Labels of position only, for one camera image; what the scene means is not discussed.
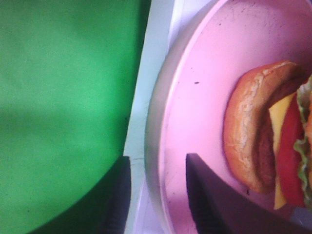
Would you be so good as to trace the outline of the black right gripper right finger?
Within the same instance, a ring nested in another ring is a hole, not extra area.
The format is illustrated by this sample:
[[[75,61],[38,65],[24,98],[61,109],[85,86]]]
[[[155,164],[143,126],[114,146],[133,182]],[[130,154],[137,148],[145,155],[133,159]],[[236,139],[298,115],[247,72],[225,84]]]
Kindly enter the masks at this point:
[[[199,234],[310,234],[226,184],[198,154],[186,155],[188,203]]]

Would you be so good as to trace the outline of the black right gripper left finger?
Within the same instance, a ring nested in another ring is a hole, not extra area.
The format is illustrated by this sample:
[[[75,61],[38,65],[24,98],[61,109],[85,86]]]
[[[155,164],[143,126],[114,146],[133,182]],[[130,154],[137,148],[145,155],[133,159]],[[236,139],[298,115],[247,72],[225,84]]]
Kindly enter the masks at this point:
[[[121,156],[82,199],[31,233],[122,234],[130,200],[130,159]]]

